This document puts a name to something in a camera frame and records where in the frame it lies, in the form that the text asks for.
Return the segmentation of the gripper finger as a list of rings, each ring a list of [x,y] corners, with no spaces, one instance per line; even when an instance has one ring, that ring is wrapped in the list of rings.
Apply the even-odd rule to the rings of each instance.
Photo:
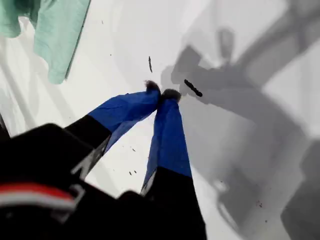
[[[72,164],[71,173],[85,179],[101,157],[136,123],[149,117],[161,98],[159,86],[145,82],[145,91],[112,97],[65,129],[93,150]]]
[[[205,240],[206,224],[196,196],[179,109],[181,94],[166,89],[157,107],[141,193],[154,207],[159,236]]]

